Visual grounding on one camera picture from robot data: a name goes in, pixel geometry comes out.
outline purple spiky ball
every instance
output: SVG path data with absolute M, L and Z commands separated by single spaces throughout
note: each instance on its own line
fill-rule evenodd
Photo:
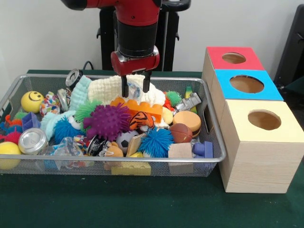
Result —
M 129 130 L 130 118 L 129 108 L 122 107 L 122 104 L 98 105 L 91 113 L 91 117 L 84 119 L 84 128 L 91 126 L 86 136 L 90 140 L 98 135 L 98 138 L 104 137 L 112 142 L 121 132 Z

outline white wall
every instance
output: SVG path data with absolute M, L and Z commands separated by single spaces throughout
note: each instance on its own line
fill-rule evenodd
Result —
M 206 46 L 251 46 L 271 76 L 302 0 L 192 0 L 180 13 L 174 70 L 201 71 Z M 60 0 L 0 0 L 0 95 L 28 69 L 101 68 L 99 10 Z

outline soccer ball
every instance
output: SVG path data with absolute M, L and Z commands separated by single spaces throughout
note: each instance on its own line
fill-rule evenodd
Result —
M 116 139 L 116 143 L 118 147 L 123 151 L 124 154 L 127 154 L 128 146 L 131 139 L 135 136 L 139 135 L 137 131 L 125 132 L 119 135 Z

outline circular hole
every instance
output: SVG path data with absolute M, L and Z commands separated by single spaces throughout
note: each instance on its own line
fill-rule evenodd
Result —
M 245 56 L 243 56 L 239 53 L 235 53 L 235 52 L 226 53 L 222 56 L 222 58 L 226 62 L 232 63 L 232 64 L 240 64 L 240 63 L 245 63 L 246 62 Z
M 256 94 L 264 89 L 260 80 L 247 75 L 237 75 L 230 79 L 230 83 L 238 91 L 249 94 Z
M 281 126 L 281 119 L 267 110 L 254 110 L 248 115 L 248 120 L 254 126 L 271 131 Z

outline crumpled white cloth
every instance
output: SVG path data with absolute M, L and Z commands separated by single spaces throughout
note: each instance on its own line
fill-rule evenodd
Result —
M 126 101 L 128 99 L 135 99 L 138 103 L 148 102 L 150 105 L 165 104 L 165 94 L 158 90 L 152 83 L 150 83 L 150 90 L 147 93 L 143 92 L 143 75 L 127 75 L 128 84 L 136 85 L 138 88 L 136 92 L 131 91 L 129 85 L 129 97 L 124 98 Z M 122 97 L 122 86 L 121 77 L 112 76 L 106 79 L 94 80 L 90 83 L 88 88 L 88 99 L 89 101 L 98 100 L 103 103 L 103 105 L 108 105 L 116 97 Z

